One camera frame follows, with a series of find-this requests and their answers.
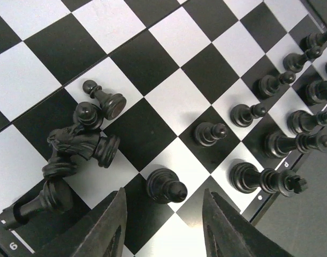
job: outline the gray floor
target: gray floor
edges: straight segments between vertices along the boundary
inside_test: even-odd
[[[327,154],[314,151],[298,173],[309,189],[280,195],[256,228],[296,257],[327,257]]]

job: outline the chessboard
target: chessboard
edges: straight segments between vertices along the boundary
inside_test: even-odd
[[[84,81],[127,99],[122,114],[101,128],[121,140],[111,166],[76,158],[78,173],[65,178],[74,207],[37,215],[12,232],[0,222],[0,249],[31,256],[124,187],[124,257],[205,256],[204,190],[251,221],[270,195],[236,191],[231,166],[241,160],[259,171],[293,167],[302,154],[267,158],[265,134],[295,137],[286,124],[291,112],[327,108],[307,106],[303,97],[308,83],[327,80],[327,44],[277,95],[263,100],[256,91],[263,76],[285,72],[286,55],[303,53],[302,39],[322,31],[299,0],[0,1],[0,213],[42,189],[49,132],[72,125],[78,103],[97,104],[83,92]],[[231,122],[234,106],[258,103],[268,111],[263,118],[246,128]],[[227,137],[198,147],[192,134],[201,122],[225,124]],[[173,170],[187,186],[184,202],[148,198],[145,182],[158,168]]]

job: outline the white square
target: white square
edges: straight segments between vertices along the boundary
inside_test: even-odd
[[[253,164],[259,172],[262,172],[263,167],[258,160],[251,154],[246,146],[241,142],[236,148],[228,155],[228,157],[212,172],[211,176],[222,187],[225,193],[231,200],[238,206],[240,213],[243,213],[249,206],[252,200],[257,196],[260,188],[257,188],[251,194],[244,194],[232,187],[230,183],[230,171],[233,166],[241,162],[249,162]]]
[[[154,170],[160,168],[167,168],[174,171],[178,175],[180,181],[186,185],[188,194],[185,201],[187,201],[210,176],[210,173],[179,138],[176,138],[157,155],[155,159],[141,171],[141,175],[147,179]],[[178,211],[184,202],[170,202],[168,205],[172,210]]]
[[[280,73],[284,73],[286,69],[283,67],[283,59],[291,53],[303,54],[303,51],[295,42],[295,40],[286,34],[275,46],[273,46],[268,52],[267,56],[274,64],[276,69]],[[304,71],[310,67],[311,62],[306,62],[302,71],[296,74],[296,80],[304,73]]]
[[[96,159],[72,158],[77,163],[77,174],[65,180],[78,196],[93,209],[111,192],[119,190],[131,181],[138,171],[127,158],[117,151],[110,167],[99,167]]]
[[[224,2],[231,9],[233,14],[240,20],[245,15],[250,13],[257,7],[263,0],[224,0]]]
[[[264,2],[288,32],[308,14],[299,0],[265,0]]]
[[[240,140],[243,140],[262,118],[254,119],[253,123],[248,127],[237,127],[231,121],[230,112],[238,104],[246,104],[250,107],[258,103],[260,103],[260,101],[250,91],[247,85],[239,79],[217,101],[215,101],[212,106],[236,136]]]
[[[15,126],[0,133],[0,213],[43,179],[46,164]]]
[[[181,134],[211,106],[181,69],[170,75],[145,98],[176,135]]]
[[[93,0],[73,14],[106,53],[146,28],[123,0]]]
[[[150,32],[180,67],[211,42],[182,7],[154,25]]]
[[[69,13],[60,0],[0,1],[0,16],[22,40]]]
[[[0,54],[0,111],[13,120],[61,84],[23,43]]]
[[[327,63],[327,47],[324,49],[321,57],[315,59],[313,62],[314,68],[317,70],[319,75],[322,76],[324,80],[327,80],[327,73],[325,70],[326,63]]]
[[[202,229],[194,231],[174,213],[136,254],[136,257],[166,256],[206,257]]]
[[[240,77],[264,56],[262,48],[240,21],[220,35],[213,44]]]
[[[288,129],[287,119],[292,112],[298,110],[304,110],[312,114],[295,90],[293,88],[289,88],[287,92],[281,96],[276,104],[268,111],[268,113],[280,127],[283,133],[286,134],[286,136],[295,138],[296,135]]]
[[[129,81],[124,73],[118,68],[118,66],[112,61],[111,58],[107,58],[98,63],[92,69],[75,79],[72,83],[65,87],[68,93],[78,102],[90,102],[96,106],[100,106],[97,99],[91,99],[88,94],[82,90],[82,84],[86,80],[94,80],[98,85],[102,86],[103,91],[112,94],[123,94],[126,98],[126,105],[119,118],[125,111],[130,109],[134,104],[143,98],[142,94],[137,88]],[[105,129],[108,125],[114,122],[113,120],[104,119],[104,123],[101,129]]]

